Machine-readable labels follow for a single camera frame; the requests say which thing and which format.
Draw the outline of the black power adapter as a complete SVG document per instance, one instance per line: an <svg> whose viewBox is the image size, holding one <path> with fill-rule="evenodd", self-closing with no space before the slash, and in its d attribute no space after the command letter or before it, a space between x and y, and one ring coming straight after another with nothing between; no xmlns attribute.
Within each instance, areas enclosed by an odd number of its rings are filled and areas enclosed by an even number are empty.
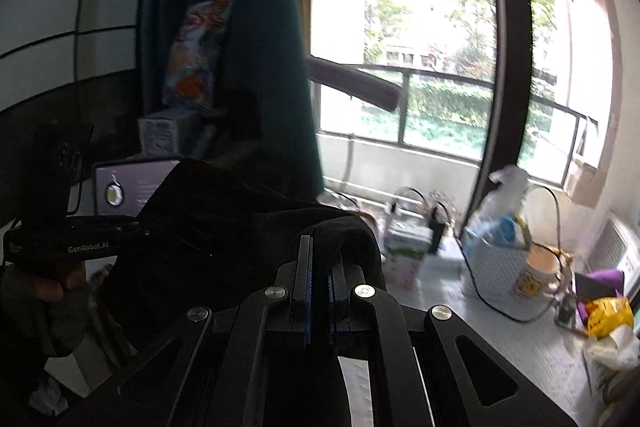
<svg viewBox="0 0 640 427"><path fill-rule="evenodd" d="M442 236L444 235L446 228L450 222L449 211L443 202L435 202L430 220L428 220L428 228L432 231L432 238L430 248L428 248L427 254L436 255Z"/></svg>

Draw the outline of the black drawstring pants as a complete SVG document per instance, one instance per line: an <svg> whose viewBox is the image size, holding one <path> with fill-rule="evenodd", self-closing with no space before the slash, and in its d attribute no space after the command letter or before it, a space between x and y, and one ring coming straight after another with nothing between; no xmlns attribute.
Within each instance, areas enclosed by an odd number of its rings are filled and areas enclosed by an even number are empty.
<svg viewBox="0 0 640 427"><path fill-rule="evenodd" d="M137 222L103 286L105 308L137 351L164 343L193 307L224 312L271 285L304 235L316 259L358 265L367 284L385 286L378 242L360 217L204 161L180 161Z"/></svg>

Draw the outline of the green white milk carton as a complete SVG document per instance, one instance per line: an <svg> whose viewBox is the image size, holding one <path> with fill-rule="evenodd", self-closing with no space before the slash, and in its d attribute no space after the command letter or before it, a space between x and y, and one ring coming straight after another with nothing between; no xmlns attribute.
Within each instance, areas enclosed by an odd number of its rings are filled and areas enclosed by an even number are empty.
<svg viewBox="0 0 640 427"><path fill-rule="evenodd" d="M417 225L389 227L383 233L383 273L387 284L413 291L432 241L432 230Z"/></svg>

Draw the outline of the small potted cactus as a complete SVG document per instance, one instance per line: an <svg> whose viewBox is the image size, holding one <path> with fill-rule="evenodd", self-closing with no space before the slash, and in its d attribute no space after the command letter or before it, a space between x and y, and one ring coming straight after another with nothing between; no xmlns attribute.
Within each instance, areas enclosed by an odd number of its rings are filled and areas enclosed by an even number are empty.
<svg viewBox="0 0 640 427"><path fill-rule="evenodd" d="M574 329L576 320L577 297L573 291L567 291L558 306L555 323L564 329Z"/></svg>

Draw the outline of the teal curtain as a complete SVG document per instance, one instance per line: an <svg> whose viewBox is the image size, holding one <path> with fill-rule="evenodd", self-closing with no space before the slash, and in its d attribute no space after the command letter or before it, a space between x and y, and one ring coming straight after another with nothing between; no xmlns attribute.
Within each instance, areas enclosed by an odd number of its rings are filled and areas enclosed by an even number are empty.
<svg viewBox="0 0 640 427"><path fill-rule="evenodd" d="M139 0L136 61L143 103L162 106L169 47L190 6ZM212 69L218 147L250 147L243 168L277 192L314 199L323 188L310 82L306 0L232 0Z"/></svg>

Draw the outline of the white yellow plastic bag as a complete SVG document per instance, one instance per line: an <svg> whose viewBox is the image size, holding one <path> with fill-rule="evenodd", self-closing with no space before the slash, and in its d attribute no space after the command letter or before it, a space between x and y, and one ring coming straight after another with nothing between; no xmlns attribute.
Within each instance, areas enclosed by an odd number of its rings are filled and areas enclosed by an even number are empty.
<svg viewBox="0 0 640 427"><path fill-rule="evenodd" d="M591 395L605 401L616 379L639 368L639 337L626 297L606 297L586 304L587 340L582 347Z"/></svg>

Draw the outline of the colourful snack bag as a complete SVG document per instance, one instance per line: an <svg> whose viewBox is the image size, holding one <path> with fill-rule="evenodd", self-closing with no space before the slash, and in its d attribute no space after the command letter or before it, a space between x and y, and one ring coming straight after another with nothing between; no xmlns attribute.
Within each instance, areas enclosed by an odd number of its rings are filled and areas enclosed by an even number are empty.
<svg viewBox="0 0 640 427"><path fill-rule="evenodd" d="M163 102L192 110L212 108L219 38L227 28L234 0L212 0L186 10L172 43L163 85Z"/></svg>

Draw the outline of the balcony metal railing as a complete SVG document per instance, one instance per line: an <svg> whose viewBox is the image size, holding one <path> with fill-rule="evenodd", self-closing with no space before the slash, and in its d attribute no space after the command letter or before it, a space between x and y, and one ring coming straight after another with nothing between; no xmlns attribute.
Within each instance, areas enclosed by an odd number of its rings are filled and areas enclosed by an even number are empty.
<svg viewBox="0 0 640 427"><path fill-rule="evenodd" d="M382 109L329 86L312 86L319 130L478 164L487 138L494 86L489 80L398 65L358 64L358 72L400 90ZM532 94L518 165L535 180L562 186L572 162L599 141L597 119Z"/></svg>

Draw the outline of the white perforated organizer basket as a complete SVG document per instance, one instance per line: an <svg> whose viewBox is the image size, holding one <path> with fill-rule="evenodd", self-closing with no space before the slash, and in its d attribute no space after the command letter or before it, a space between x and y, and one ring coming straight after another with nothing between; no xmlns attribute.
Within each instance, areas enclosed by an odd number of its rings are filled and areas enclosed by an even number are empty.
<svg viewBox="0 0 640 427"><path fill-rule="evenodd" d="M485 239L477 239L470 248L464 248L464 254L468 267L463 277L463 294L498 305L512 294L529 250L491 245Z"/></svg>

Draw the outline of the bear print ceramic mug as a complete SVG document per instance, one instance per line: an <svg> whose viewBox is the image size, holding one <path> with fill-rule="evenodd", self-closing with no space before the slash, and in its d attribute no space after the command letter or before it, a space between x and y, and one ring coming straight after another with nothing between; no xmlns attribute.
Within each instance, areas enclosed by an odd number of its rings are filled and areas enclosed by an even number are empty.
<svg viewBox="0 0 640 427"><path fill-rule="evenodd" d="M525 299L559 295L572 280L573 258L559 249L534 244L523 270L512 288L513 294Z"/></svg>

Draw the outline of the white desk lamp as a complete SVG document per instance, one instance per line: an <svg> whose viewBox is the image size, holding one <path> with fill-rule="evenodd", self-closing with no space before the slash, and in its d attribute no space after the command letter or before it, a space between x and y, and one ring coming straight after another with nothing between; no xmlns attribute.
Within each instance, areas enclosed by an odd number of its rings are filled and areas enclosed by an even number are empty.
<svg viewBox="0 0 640 427"><path fill-rule="evenodd" d="M359 98L386 112L393 113L398 107L401 89L390 81L312 55L307 57L306 67L308 78L314 83Z"/></svg>

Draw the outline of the laptop with lit screen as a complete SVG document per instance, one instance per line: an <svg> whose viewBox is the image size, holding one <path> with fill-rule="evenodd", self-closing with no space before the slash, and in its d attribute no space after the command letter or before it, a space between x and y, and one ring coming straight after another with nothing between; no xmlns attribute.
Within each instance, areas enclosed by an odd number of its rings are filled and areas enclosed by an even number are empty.
<svg viewBox="0 0 640 427"><path fill-rule="evenodd" d="M94 213L136 217L179 159L152 158L104 162L93 168Z"/></svg>

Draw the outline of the blue cup in basket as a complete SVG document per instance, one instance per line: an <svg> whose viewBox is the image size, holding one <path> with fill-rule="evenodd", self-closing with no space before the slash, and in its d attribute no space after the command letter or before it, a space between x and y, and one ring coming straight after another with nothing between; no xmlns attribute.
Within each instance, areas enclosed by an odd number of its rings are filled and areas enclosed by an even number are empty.
<svg viewBox="0 0 640 427"><path fill-rule="evenodd" d="M488 244L512 247L518 238L518 225L512 217L502 216L492 222L485 233Z"/></svg>

